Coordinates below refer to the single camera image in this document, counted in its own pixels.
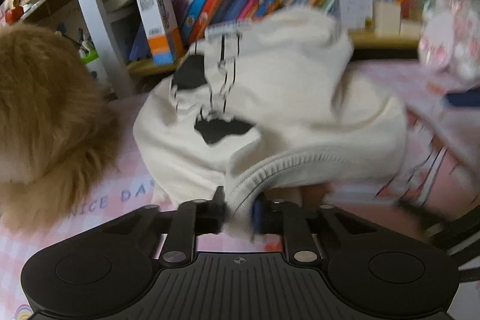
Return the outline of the cream hoodie with black print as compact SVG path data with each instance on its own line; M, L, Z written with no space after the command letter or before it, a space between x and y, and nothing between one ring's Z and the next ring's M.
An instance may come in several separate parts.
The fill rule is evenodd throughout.
M405 105L349 68L352 53L347 31L312 8L220 26L139 111L133 136L146 168L176 204L223 188L224 229L235 236L253 232L267 189L393 176Z

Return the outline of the fluffy brown cat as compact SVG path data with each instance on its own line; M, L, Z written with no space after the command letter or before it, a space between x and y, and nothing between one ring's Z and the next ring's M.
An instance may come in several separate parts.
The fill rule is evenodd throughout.
M74 45L35 24L1 27L1 225L50 229L115 161L116 113Z

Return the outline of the pink checkered cartoon mat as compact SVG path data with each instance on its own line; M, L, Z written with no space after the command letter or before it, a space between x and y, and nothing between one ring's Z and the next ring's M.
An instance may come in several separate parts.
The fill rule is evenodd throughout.
M354 68L376 83L392 88L410 109L414 145L408 163L390 185L332 184L314 188L317 199L406 235L421 234L419 223L396 207L408 196L426 208L457 218L479 203L479 110L450 106L446 95L461 91L455 77L434 74L415 62L363 61ZM32 310L20 285L24 263L38 250L96 227L132 210L155 203L172 205L155 193L132 127L145 97L114 103L124 127L117 167L71 215L50 232L30 237L1 232L1 317L27 319Z

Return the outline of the white orange usmile box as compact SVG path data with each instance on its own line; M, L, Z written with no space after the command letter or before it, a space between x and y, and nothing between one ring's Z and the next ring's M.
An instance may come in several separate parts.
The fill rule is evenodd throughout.
M154 64L174 64L185 51L172 0L137 0L137 6Z

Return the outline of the small white calendar card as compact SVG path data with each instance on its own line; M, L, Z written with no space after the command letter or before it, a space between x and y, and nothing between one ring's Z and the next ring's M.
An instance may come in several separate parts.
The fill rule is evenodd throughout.
M338 0L338 16L349 30L371 29L374 21L374 0Z

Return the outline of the cream pen holder box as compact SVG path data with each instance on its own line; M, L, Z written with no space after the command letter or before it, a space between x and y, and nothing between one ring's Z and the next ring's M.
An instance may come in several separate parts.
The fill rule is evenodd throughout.
M373 10L374 32L379 36L398 36L401 6L395 1L377 0Z

